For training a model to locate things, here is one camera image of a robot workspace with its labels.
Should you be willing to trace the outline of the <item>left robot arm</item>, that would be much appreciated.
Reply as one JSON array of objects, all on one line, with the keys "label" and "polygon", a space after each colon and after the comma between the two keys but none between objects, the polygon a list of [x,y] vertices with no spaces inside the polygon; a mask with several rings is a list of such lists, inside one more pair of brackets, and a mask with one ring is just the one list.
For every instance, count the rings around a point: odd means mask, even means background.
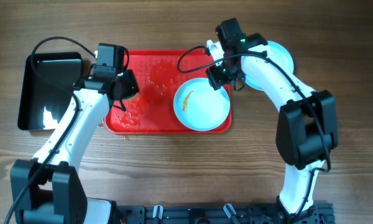
[{"label": "left robot arm", "polygon": [[70,104],[48,141],[33,158],[17,160],[11,168],[13,204],[5,222],[123,223],[113,200],[88,198],[78,170],[98,124],[118,102],[139,92],[129,69],[129,51],[119,45],[99,44],[87,77],[79,78]]}]

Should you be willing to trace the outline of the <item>green orange sponge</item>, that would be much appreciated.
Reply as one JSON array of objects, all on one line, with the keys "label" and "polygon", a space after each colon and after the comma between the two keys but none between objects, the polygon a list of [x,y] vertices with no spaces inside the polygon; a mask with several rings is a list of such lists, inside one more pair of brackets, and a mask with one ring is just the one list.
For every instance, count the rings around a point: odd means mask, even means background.
[{"label": "green orange sponge", "polygon": [[134,100],[134,99],[136,99],[136,98],[138,98],[138,97],[139,97],[139,93],[136,93],[136,94],[133,94],[133,95],[131,95],[131,96],[125,97],[125,98],[123,98],[122,100],[123,100],[123,101],[132,101],[132,100]]}]

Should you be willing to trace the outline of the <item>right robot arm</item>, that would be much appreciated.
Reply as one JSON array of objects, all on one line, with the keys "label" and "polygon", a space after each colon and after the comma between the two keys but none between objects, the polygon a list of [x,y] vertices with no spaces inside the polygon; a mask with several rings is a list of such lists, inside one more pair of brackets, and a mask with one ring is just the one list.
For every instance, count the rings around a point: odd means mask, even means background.
[{"label": "right robot arm", "polygon": [[259,33],[246,35],[237,19],[220,23],[218,41],[207,44],[214,59],[206,74],[222,86],[253,79],[279,112],[276,146],[286,163],[277,203],[280,219],[295,223],[313,214],[312,193],[319,172],[331,170],[330,152],[338,145],[335,100],[316,91],[280,64]]}]

